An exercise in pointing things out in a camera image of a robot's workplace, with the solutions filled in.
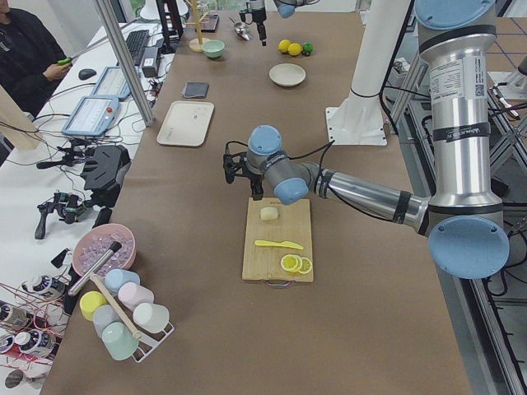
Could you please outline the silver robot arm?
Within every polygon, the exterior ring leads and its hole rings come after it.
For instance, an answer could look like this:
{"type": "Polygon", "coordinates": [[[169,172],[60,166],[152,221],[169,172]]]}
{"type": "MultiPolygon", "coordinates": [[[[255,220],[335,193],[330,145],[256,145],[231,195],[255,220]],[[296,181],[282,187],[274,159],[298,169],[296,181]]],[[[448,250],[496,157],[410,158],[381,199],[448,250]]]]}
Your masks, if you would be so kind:
{"type": "Polygon", "coordinates": [[[499,272],[509,258],[501,199],[491,188],[486,53],[495,41],[492,1],[374,1],[347,99],[329,108],[329,140],[382,145],[382,92],[410,16],[418,55],[429,71],[435,192],[418,197],[319,163],[292,159],[279,131],[260,125],[246,151],[223,156],[226,181],[250,181],[255,199],[268,183],[290,205],[314,193],[381,221],[403,224],[428,239],[435,264],[464,279],[499,272]]]}
{"type": "MultiPolygon", "coordinates": [[[[310,6],[318,3],[318,1],[312,0],[274,0],[274,5],[277,8],[279,15],[282,18],[288,18],[292,16],[295,10],[299,7],[310,6]]],[[[249,0],[243,1],[241,9],[239,10],[239,16],[242,22],[255,24],[259,40],[263,46],[267,45],[267,32],[264,22],[267,20],[267,10],[264,0],[249,0]]]]}

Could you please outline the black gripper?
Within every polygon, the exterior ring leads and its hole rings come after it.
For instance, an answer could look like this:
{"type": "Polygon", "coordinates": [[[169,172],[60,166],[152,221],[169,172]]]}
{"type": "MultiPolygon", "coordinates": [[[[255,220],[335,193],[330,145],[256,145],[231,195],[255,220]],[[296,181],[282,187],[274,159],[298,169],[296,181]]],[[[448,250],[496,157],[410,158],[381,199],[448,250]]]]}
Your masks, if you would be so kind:
{"type": "Polygon", "coordinates": [[[264,0],[244,0],[239,10],[240,19],[247,23],[250,16],[250,23],[258,24],[259,40],[263,46],[267,45],[267,33],[264,22],[267,20],[267,12],[264,0]]]}
{"type": "Polygon", "coordinates": [[[260,201],[264,195],[263,176],[249,169],[246,151],[231,154],[230,144],[231,142],[226,143],[222,158],[226,182],[233,184],[235,177],[247,178],[250,181],[252,199],[260,201]]]}

